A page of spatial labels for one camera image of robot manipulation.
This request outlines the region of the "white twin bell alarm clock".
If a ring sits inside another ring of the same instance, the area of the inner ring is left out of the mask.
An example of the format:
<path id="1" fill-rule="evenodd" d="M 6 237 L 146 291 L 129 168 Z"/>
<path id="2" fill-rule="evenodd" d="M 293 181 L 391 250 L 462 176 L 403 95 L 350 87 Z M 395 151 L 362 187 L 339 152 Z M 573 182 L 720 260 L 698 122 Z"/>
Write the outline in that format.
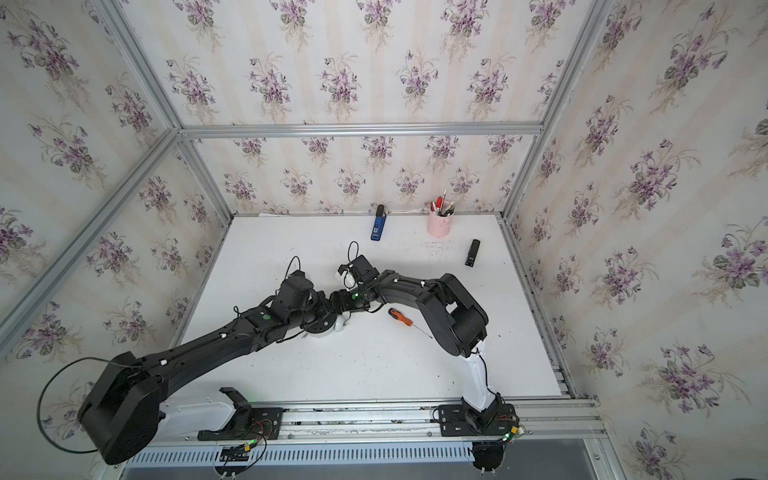
<path id="1" fill-rule="evenodd" d="M 318 319 L 303 329 L 305 337 L 322 338 L 334 333 L 340 333 L 351 319 L 350 313 L 331 313 L 322 319 Z"/>

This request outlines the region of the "orange handled screwdriver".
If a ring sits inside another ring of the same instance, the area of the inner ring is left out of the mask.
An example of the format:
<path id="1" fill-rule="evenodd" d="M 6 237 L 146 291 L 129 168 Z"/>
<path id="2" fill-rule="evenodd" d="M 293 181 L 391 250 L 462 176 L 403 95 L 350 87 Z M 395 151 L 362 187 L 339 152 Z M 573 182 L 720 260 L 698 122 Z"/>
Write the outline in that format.
<path id="1" fill-rule="evenodd" d="M 416 329 L 417 331 L 419 331 L 420 333 L 422 333 L 422 334 L 424 334 L 425 336 L 427 336 L 428 338 L 432 339 L 432 335 L 431 335 L 431 334 L 427 333 L 427 332 L 426 332 L 425 330 L 423 330 L 421 327 L 417 326 L 417 325 L 416 325 L 416 324 L 415 324 L 415 323 L 414 323 L 414 322 L 413 322 L 413 321 L 412 321 L 410 318 L 408 318 L 406 315 L 404 315 L 404 314 L 403 314 L 402 312 L 400 312 L 399 310 L 397 310 L 397 309 L 395 309 L 395 308 L 389 308 L 389 309 L 388 309 L 388 315 L 389 315 L 389 316 L 390 316 L 392 319 L 394 319 L 395 321 L 397 321 L 397 322 L 399 322 L 399 323 L 401 323 L 401 324 L 403 324 L 403 325 L 405 325 L 405 326 L 407 326 L 407 327 L 410 327 L 410 328 L 415 328 L 415 329 Z"/>

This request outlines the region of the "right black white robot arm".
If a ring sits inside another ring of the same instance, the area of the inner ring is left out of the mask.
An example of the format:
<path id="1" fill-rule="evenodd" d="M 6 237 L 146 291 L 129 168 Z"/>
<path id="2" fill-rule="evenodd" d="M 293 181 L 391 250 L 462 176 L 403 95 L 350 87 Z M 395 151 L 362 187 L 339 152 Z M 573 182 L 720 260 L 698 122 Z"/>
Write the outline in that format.
<path id="1" fill-rule="evenodd" d="M 503 400 L 490 388 L 483 358 L 488 316 L 457 277 L 422 280 L 386 270 L 332 293 L 330 301 L 338 315 L 367 310 L 373 303 L 417 309 L 437 344 L 463 360 L 461 400 L 468 428 L 481 434 L 499 416 Z"/>

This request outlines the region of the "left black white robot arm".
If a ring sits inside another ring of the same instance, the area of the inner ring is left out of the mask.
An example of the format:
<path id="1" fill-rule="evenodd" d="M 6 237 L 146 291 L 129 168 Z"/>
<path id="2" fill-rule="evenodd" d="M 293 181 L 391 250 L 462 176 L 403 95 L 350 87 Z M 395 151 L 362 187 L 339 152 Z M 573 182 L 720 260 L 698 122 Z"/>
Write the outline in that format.
<path id="1" fill-rule="evenodd" d="M 106 365 L 79 407 L 76 420 L 94 448 L 55 448 L 68 454 L 97 453 L 108 465 L 139 453 L 156 436 L 161 404 L 193 380 L 241 356 L 286 340 L 293 328 L 331 327 L 341 310 L 327 299 L 280 311 L 269 298 L 239 312 L 222 327 L 180 346 L 141 358 L 126 352 Z"/>

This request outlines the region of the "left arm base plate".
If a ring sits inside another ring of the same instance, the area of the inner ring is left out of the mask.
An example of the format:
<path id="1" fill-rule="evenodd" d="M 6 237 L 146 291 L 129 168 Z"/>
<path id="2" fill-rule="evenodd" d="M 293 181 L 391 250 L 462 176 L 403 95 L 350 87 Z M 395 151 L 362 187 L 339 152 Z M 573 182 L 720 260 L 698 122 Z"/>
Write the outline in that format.
<path id="1" fill-rule="evenodd" d="M 220 430 L 201 430 L 198 441 L 246 441 L 261 437 L 276 440 L 279 436 L 284 410 L 282 408 L 250 407 L 237 410 Z"/>

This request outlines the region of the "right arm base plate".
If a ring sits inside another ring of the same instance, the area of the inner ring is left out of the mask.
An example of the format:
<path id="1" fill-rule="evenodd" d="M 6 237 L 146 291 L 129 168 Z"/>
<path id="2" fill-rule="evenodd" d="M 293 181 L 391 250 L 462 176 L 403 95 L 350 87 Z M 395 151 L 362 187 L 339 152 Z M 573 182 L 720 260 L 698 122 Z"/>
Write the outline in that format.
<path id="1" fill-rule="evenodd" d="M 497 401 L 482 411 L 465 402 L 444 404 L 434 410 L 433 416 L 442 437 L 511 438 L 521 432 L 514 406 Z"/>

